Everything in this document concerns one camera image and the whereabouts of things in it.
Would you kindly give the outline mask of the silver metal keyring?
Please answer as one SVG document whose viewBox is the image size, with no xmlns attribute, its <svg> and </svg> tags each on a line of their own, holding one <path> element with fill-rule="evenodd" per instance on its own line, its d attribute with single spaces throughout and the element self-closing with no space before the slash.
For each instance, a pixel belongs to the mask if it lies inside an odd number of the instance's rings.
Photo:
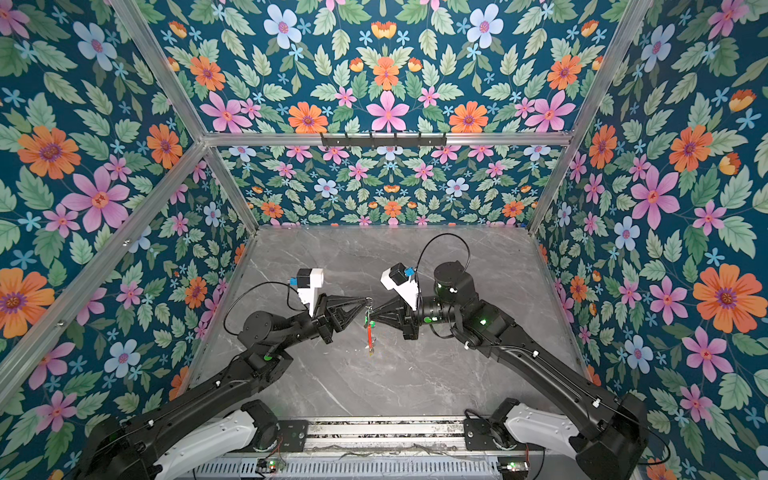
<svg viewBox="0 0 768 480">
<path fill-rule="evenodd" d="M 367 299 L 365 310 L 364 310 L 364 323 L 363 326 L 366 330 L 366 333 L 368 335 L 372 334 L 373 327 L 371 326 L 371 315 L 373 311 L 373 300 L 371 298 Z"/>
</svg>

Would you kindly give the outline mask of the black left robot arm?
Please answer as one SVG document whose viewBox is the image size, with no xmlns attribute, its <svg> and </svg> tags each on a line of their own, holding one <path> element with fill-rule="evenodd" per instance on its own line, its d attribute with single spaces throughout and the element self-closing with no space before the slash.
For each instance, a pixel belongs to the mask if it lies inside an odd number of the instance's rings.
<svg viewBox="0 0 768 480">
<path fill-rule="evenodd" d="M 367 297 L 322 294 L 312 313 L 251 313 L 238 335 L 244 351 L 165 405 L 98 423 L 71 478 L 176 479 L 232 451 L 270 448 L 278 420 L 255 396 L 287 371 L 293 361 L 288 348 L 316 338 L 331 343 L 371 304 Z"/>
</svg>

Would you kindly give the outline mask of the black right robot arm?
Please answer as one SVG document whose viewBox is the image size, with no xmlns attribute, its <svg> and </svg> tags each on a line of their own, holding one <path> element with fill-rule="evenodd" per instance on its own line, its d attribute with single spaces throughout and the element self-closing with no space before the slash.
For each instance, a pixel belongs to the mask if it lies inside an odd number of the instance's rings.
<svg viewBox="0 0 768 480">
<path fill-rule="evenodd" d="M 465 349 L 515 371 L 557 408 L 536 410 L 511 399 L 490 420 L 497 440 L 540 446 L 575 460 L 591 479 L 630 479 L 648 445 L 647 408 L 633 394 L 617 397 L 542 347 L 508 313 L 482 299 L 458 261 L 434 270 L 430 295 L 416 272 L 397 263 L 381 275 L 394 292 L 373 310 L 374 322 L 415 340 L 424 325 L 446 323 Z"/>
</svg>

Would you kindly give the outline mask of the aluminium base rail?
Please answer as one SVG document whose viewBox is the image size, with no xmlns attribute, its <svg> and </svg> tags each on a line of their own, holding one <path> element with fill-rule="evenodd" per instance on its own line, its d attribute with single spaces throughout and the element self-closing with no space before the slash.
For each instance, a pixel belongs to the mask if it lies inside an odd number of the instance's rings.
<svg viewBox="0 0 768 480">
<path fill-rule="evenodd" d="M 316 451 L 389 451 L 430 449 L 468 451 L 463 438 L 464 416 L 320 417 L 310 423 L 304 453 Z M 578 436 L 575 424 L 563 415 L 523 408 L 506 426 L 523 442 L 575 456 L 571 442 Z M 207 461 L 230 452 L 259 453 L 251 447 L 255 422 L 243 412 L 213 421 L 189 434 L 168 453 Z"/>
</svg>

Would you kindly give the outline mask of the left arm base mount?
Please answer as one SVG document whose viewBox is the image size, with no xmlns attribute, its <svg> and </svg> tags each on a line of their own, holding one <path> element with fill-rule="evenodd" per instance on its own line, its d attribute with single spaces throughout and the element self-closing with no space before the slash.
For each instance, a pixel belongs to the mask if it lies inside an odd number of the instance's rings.
<svg viewBox="0 0 768 480">
<path fill-rule="evenodd" d="M 303 452 L 308 440 L 310 423 L 307 420 L 278 420 L 262 432 L 257 431 L 251 447 L 258 452 L 280 450 L 287 453 Z"/>
</svg>

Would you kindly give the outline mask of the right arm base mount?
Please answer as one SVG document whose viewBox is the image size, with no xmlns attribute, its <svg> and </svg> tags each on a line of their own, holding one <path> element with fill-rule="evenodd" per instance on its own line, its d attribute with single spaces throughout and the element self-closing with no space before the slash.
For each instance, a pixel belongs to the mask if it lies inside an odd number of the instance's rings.
<svg viewBox="0 0 768 480">
<path fill-rule="evenodd" d="M 544 450 L 541 445 L 523 442 L 507 426 L 514 414 L 523 412 L 527 405 L 514 398 L 506 398 L 489 415 L 465 408 L 463 411 L 463 438 L 468 451 L 512 451 L 523 447 Z"/>
</svg>

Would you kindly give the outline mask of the black wall hook rail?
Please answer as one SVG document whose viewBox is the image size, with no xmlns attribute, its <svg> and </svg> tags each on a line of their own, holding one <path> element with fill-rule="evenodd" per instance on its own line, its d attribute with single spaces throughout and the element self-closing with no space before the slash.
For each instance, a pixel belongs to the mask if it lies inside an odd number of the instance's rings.
<svg viewBox="0 0 768 480">
<path fill-rule="evenodd" d="M 392 133 L 392 134 L 321 134 L 321 145 L 324 147 L 443 147 L 448 144 L 446 134 L 423 133 Z"/>
</svg>

